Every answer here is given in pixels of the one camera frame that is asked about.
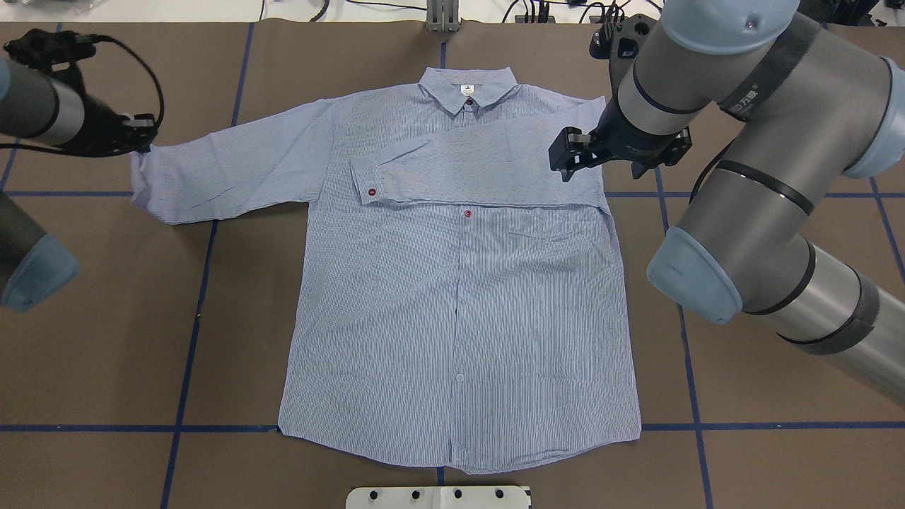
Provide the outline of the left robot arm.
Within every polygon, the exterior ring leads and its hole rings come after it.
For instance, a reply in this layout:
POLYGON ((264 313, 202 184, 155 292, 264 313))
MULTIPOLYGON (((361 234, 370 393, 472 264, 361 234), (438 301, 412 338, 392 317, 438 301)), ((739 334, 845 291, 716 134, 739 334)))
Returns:
MULTIPOLYGON (((80 61, 99 43, 126 54, 125 43, 99 33, 32 29, 7 42, 2 57, 1 131, 10 151, 62 157, 113 158, 148 151, 165 116, 158 77, 151 72, 158 112, 120 114, 88 93, 80 61)), ((77 277, 77 258, 3 194, 1 199, 2 306, 28 312, 77 277)))

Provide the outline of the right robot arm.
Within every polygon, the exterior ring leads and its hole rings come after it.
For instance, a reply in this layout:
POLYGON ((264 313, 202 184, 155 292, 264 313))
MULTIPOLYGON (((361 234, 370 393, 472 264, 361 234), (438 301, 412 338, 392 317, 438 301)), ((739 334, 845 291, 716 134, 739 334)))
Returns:
POLYGON ((568 181, 612 160, 675 164, 714 103, 743 128, 703 172, 650 261, 650 283, 713 323, 769 323, 903 403, 903 303, 801 235, 840 177, 903 156, 903 71, 798 12, 796 1, 669 1, 598 125, 566 127, 549 165, 568 181))

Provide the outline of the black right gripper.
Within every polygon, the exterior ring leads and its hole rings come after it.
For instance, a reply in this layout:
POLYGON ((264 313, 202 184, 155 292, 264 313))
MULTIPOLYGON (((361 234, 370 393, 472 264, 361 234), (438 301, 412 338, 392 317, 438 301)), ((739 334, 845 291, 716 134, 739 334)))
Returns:
POLYGON ((569 182, 579 170, 627 161, 631 177, 641 178, 660 165, 676 165, 691 147, 688 127, 667 135, 647 134, 621 120, 588 133, 565 127, 549 146, 549 168, 569 182))

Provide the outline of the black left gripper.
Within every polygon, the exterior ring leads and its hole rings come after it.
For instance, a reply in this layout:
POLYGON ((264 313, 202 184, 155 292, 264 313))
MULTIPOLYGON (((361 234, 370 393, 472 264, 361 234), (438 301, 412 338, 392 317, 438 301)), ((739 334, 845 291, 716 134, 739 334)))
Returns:
POLYGON ((88 106, 85 116, 86 155, 122 155, 146 151, 159 130, 151 113, 117 114, 106 106, 88 106))

